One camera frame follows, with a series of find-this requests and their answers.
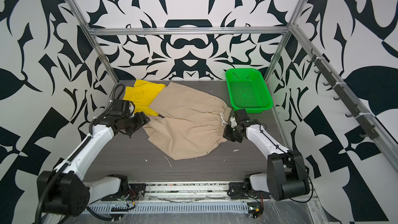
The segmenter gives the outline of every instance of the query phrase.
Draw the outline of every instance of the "perforated basket bottom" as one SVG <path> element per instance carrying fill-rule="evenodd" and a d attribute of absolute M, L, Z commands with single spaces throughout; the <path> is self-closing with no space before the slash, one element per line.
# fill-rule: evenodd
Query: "perforated basket bottom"
<path fill-rule="evenodd" d="M 231 94 L 236 107 L 239 108 L 262 108 L 269 101 L 267 97 L 257 98 L 255 93 L 255 82 L 231 82 Z"/>

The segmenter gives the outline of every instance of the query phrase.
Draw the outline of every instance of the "black mounting bracket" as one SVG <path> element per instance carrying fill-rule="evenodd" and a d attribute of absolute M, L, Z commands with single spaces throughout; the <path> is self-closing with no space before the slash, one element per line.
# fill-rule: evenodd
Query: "black mounting bracket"
<path fill-rule="evenodd" d="M 348 108 L 350 114 L 346 114 L 347 118 L 350 117 L 355 117 L 359 125 L 362 127 L 364 132 L 366 133 L 366 136 L 369 137 L 370 139 L 375 139 L 376 137 L 379 137 L 378 132 L 375 130 L 375 125 L 373 125 L 369 120 L 363 115 L 359 108 L 358 104 L 355 103 L 352 98 L 350 97 L 348 93 L 347 86 L 345 86 L 346 83 L 340 83 L 336 80 L 334 73 L 330 71 L 324 61 L 325 59 L 323 58 L 317 58 L 314 61 L 314 57 L 311 59 L 311 62 L 314 62 L 315 66 L 319 69 L 319 71 L 315 71 L 316 73 L 321 73 L 325 79 L 327 80 L 328 83 L 324 83 L 324 86 L 331 86 L 333 90 L 336 92 L 338 95 L 337 98 L 334 98 L 334 100 L 338 101 L 341 100 L 346 107 Z"/>

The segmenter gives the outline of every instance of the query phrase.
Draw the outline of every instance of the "beige shorts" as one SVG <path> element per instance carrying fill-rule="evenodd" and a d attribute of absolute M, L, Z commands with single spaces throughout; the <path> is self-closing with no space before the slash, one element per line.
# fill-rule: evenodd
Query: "beige shorts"
<path fill-rule="evenodd" d="M 228 121 L 231 108 L 213 95 L 170 82 L 149 107 L 164 118 L 149 116 L 148 139 L 174 160 L 204 156 L 226 141 L 220 113 Z"/>

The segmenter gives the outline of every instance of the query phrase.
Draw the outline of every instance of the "green plastic basket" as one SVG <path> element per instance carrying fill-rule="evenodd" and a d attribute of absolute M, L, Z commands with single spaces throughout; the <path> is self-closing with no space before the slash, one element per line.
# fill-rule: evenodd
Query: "green plastic basket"
<path fill-rule="evenodd" d="M 225 72 L 225 77 L 234 111 L 244 108 L 247 113 L 258 113 L 272 108 L 271 95 L 257 69 L 233 68 Z"/>

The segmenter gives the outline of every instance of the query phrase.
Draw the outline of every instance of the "gray tabletop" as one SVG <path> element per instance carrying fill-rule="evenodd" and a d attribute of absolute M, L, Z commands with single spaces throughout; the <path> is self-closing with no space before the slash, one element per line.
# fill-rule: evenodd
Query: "gray tabletop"
<path fill-rule="evenodd" d="M 134 81 L 121 82 L 126 86 L 134 85 Z M 156 83 L 168 85 L 169 82 Z M 225 81 L 176 83 L 217 96 L 231 107 Z M 267 132 L 278 142 L 282 142 L 271 110 L 249 116 L 264 123 Z M 266 170 L 266 158 L 247 139 L 242 143 L 230 141 L 221 143 L 211 153 L 202 157 L 173 160 L 149 142 L 145 131 L 140 129 L 131 138 L 118 134 L 109 141 L 89 167 L 84 180 L 95 181 L 108 174 L 127 175 L 131 181 L 242 180 L 246 174 L 266 172 Z"/>

